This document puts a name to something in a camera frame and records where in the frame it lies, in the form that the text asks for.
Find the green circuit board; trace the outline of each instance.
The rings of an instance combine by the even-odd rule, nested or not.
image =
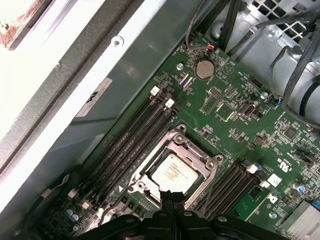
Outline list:
[[[209,42],[196,34],[192,44]],[[203,58],[214,65],[214,76],[207,80],[200,80],[195,75],[195,65]],[[177,69],[179,63],[184,65],[182,70]],[[268,88],[220,49],[189,50],[181,44],[91,154],[85,162],[87,168],[101,158],[110,139],[126,126],[154,86],[170,92],[181,107],[168,128],[183,123],[187,126],[186,136],[208,155],[224,156],[218,177],[238,158],[262,167],[262,180],[268,181],[270,186],[256,194],[252,194],[252,189],[248,191],[230,214],[236,212],[238,218],[276,232],[302,200],[320,200],[320,144],[311,133],[312,128],[284,113]],[[268,95],[262,99],[263,92]],[[250,116],[244,116],[241,112],[251,102],[257,107]],[[296,150],[306,153],[313,162],[298,159]],[[128,186],[131,174],[123,178],[109,202],[119,198]],[[293,195],[294,183],[304,185],[304,193]],[[142,213],[157,209],[140,193],[127,193],[125,197]],[[271,218],[270,213],[276,213],[277,217]]]

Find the gray metal panel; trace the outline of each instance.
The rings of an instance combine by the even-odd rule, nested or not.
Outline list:
[[[0,172],[29,149],[142,2],[105,1],[0,141]]]
[[[73,119],[52,148],[107,133],[181,41],[199,2],[168,0],[110,72],[113,82],[102,97],[87,116]]]

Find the white label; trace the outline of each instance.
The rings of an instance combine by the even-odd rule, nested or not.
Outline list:
[[[103,82],[99,84],[96,90],[91,94],[88,101],[86,101],[86,103],[83,105],[83,107],[75,117],[80,118],[86,116],[111,83],[112,80],[106,77]]]
[[[276,188],[279,183],[281,183],[282,179],[273,173],[267,181]]]

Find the black cable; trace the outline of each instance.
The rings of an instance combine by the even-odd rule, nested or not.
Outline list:
[[[230,0],[219,0],[212,10],[206,15],[203,21],[199,24],[198,29],[201,34],[205,34],[212,23],[216,20],[218,15],[223,11],[223,9],[228,5]]]
[[[303,98],[300,103],[300,110],[299,113],[301,116],[305,117],[306,116],[306,109],[307,109],[307,104],[308,101],[311,97],[311,95],[314,93],[314,91],[320,86],[319,82],[314,82],[311,84],[311,86],[308,88],[308,90],[305,92],[303,95]]]
[[[283,93],[283,105],[287,105],[289,98],[295,89],[302,73],[304,72],[307,64],[311,61],[312,56],[315,54],[320,44],[320,20],[317,21],[317,25],[314,33],[308,45],[305,47],[303,54],[301,55],[293,73],[291,74],[289,81],[287,82]]]
[[[296,118],[299,121],[302,121],[305,124],[310,125],[313,128],[319,129],[320,124],[316,123],[312,120],[306,119],[304,116],[301,116],[297,112],[295,112],[291,107],[288,106],[289,98],[294,91],[302,73],[304,72],[307,64],[312,59],[312,56],[316,52],[318,46],[320,44],[320,20],[316,21],[316,27],[314,33],[311,35],[311,40],[309,41],[308,45],[306,46],[302,56],[300,57],[293,73],[291,74],[289,81],[286,84],[283,94],[282,100],[282,108],[283,110],[291,115],[292,117]]]
[[[307,21],[313,20],[316,16],[318,16],[318,13],[304,12],[304,13],[300,13],[293,16],[290,15],[282,18],[268,20],[268,21],[257,24],[256,28],[259,30],[270,25],[288,24],[296,21],[307,22]],[[232,56],[233,54],[235,54],[240,48],[242,48],[243,45],[245,45],[252,38],[253,35],[254,35],[253,32],[248,31],[243,36],[243,38],[227,53],[227,55]]]
[[[98,226],[102,225],[102,223],[104,222],[104,219],[105,219],[105,216],[107,215],[107,213],[112,210],[113,208],[115,208],[119,203],[120,201],[122,200],[122,198],[125,196],[125,194],[128,192],[129,188],[131,188],[132,186],[134,185],[134,183],[130,184],[124,191],[123,193],[120,195],[120,197],[114,202],[114,204],[112,204],[112,206],[106,208],[104,211],[103,211],[103,214],[101,215],[101,219],[100,221],[98,222]]]
[[[189,23],[189,26],[188,26],[188,29],[186,31],[186,34],[185,34],[185,45],[187,46],[188,49],[191,49],[191,50],[200,50],[200,49],[206,49],[208,47],[208,45],[205,45],[205,46],[191,46],[190,45],[190,42],[189,42],[189,38],[190,38],[190,34],[191,34],[191,31],[192,31],[192,28],[196,22],[196,19],[198,17],[198,14],[200,12],[200,9],[202,8],[202,6],[205,4],[207,0],[202,0],[202,2],[199,4],[198,8],[196,9],[195,13],[193,14],[193,17]]]
[[[273,62],[270,64],[269,70],[268,70],[268,83],[271,90],[271,93],[277,98],[278,94],[276,93],[276,90],[274,89],[273,84],[273,74],[274,74],[274,68],[276,63],[285,55],[286,51],[289,50],[289,46],[284,46],[280,53],[276,56],[276,58],[273,60]]]
[[[231,0],[228,13],[224,25],[222,27],[221,35],[219,38],[219,47],[222,51],[225,51],[229,43],[231,34],[234,30],[237,20],[238,11],[240,9],[242,0]]]

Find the black ram slot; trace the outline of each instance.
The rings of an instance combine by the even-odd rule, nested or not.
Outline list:
[[[139,110],[130,119],[128,124],[122,129],[120,134],[117,135],[117,137],[115,137],[115,139],[112,140],[112,143],[108,146],[108,149],[102,155],[100,160],[97,161],[97,163],[94,165],[94,167],[90,171],[90,173],[89,173],[88,177],[86,178],[86,180],[88,180],[88,178],[90,178],[93,174],[97,174],[97,172],[98,172],[97,169],[99,168],[100,165],[104,164],[104,162],[106,161],[106,157],[108,156],[109,152],[112,151],[113,148],[115,148],[116,143],[119,142],[121,140],[121,138],[127,134],[127,132],[129,132],[130,128],[134,124],[136,124],[136,122],[139,120],[139,118],[142,115],[142,113],[145,112],[145,110],[150,107],[151,102],[152,102],[152,99],[150,99],[150,98],[147,98],[144,101],[143,105],[139,108]]]
[[[105,159],[106,164],[101,165],[97,169],[97,174],[93,176],[91,179],[89,179],[89,183],[87,183],[85,187],[85,192],[88,193],[94,187],[96,188],[97,183],[99,183],[102,180],[102,178],[106,175],[106,172],[109,171],[110,167],[115,163],[115,160],[119,157],[119,155],[125,154],[126,151],[130,150],[126,148],[130,147],[131,141],[137,136],[141,126],[147,124],[147,122],[150,120],[150,114],[154,115],[156,112],[158,112],[160,106],[162,106],[162,104],[153,105],[151,108],[151,113],[148,112],[147,114],[145,114],[145,112],[143,112],[143,114],[139,116],[138,120],[136,121],[137,124],[130,128],[131,132],[129,134],[127,134],[128,132],[126,132],[125,135],[119,139],[119,142],[116,143],[115,147],[111,151],[107,151],[108,154],[106,155]]]
[[[220,209],[217,210],[219,214],[227,214],[232,209],[232,207],[238,202],[238,200],[241,199],[253,185],[254,181],[250,179],[245,184],[245,186],[239,186],[239,189],[237,189],[237,191],[235,191],[234,194],[230,197],[230,201],[223,203]],[[211,214],[210,219],[212,220],[215,215],[217,214]]]
[[[155,116],[154,121],[151,122],[150,126],[144,131],[145,134],[142,134],[141,139],[137,141],[138,145],[132,149],[130,153],[128,153],[125,157],[125,163],[117,166],[116,169],[119,171],[115,174],[113,171],[113,176],[110,179],[107,179],[109,185],[105,182],[104,190],[100,190],[99,193],[104,197],[103,199],[113,190],[113,188],[119,183],[122,176],[127,173],[132,167],[132,165],[139,159],[140,155],[144,153],[144,151],[148,148],[149,144],[157,137],[157,135],[168,125],[170,120],[172,119],[172,114],[165,112],[165,114],[161,117]]]
[[[215,192],[218,188],[224,188],[224,185],[227,185],[229,180],[233,178],[233,176],[238,172],[236,165],[232,165],[214,184],[213,186],[213,192]],[[198,204],[195,206],[195,211],[200,211],[203,206],[205,205],[205,202],[207,200],[208,193],[205,194],[205,196],[198,202]]]
[[[92,195],[93,198],[103,191],[106,183],[112,180],[112,176],[115,176],[117,171],[120,171],[119,168],[124,164],[127,157],[137,148],[141,141],[146,137],[147,133],[154,127],[154,124],[164,113],[163,107],[160,105],[152,114],[152,116],[148,118],[144,124],[142,124],[144,127],[140,128],[136,132],[132,140],[127,143],[124,150],[118,152],[118,154],[113,158],[114,160],[112,161],[112,166],[102,172],[101,176],[95,182],[94,188],[92,189],[95,193]]]
[[[213,191],[206,212],[209,213],[211,209],[214,209],[221,202],[228,201],[228,196],[237,187],[237,185],[243,181],[243,178],[244,176],[242,176],[241,173],[237,173],[237,176],[232,178],[227,187],[219,188],[217,191]]]
[[[207,220],[218,214],[227,214],[245,193],[256,183],[255,176],[246,172],[243,166],[234,163],[214,184],[213,191],[204,213]],[[200,211],[208,193],[194,207]]]
[[[132,155],[127,159],[128,163],[124,165],[124,169],[122,170],[122,173],[116,177],[112,181],[112,184],[108,187],[107,191],[104,192],[103,196],[100,198],[99,203],[102,204],[108,195],[114,190],[114,188],[119,185],[122,178],[132,169],[132,166],[135,164],[135,162],[140,159],[140,157],[143,156],[145,151],[147,150],[148,146],[152,143],[154,139],[161,133],[161,131],[164,129],[165,126],[168,125],[168,123],[171,121],[172,116],[167,116],[164,118],[164,121],[161,121],[161,125],[158,127],[155,125],[156,132],[154,132],[152,135],[147,136],[145,142],[141,143],[141,147],[138,149],[138,151],[132,153]]]
[[[252,185],[253,181],[248,177],[244,177],[236,188],[224,195],[224,199],[217,202],[210,211],[207,211],[205,217],[211,220],[217,214],[226,214],[234,206],[234,204],[243,196],[246,189]]]

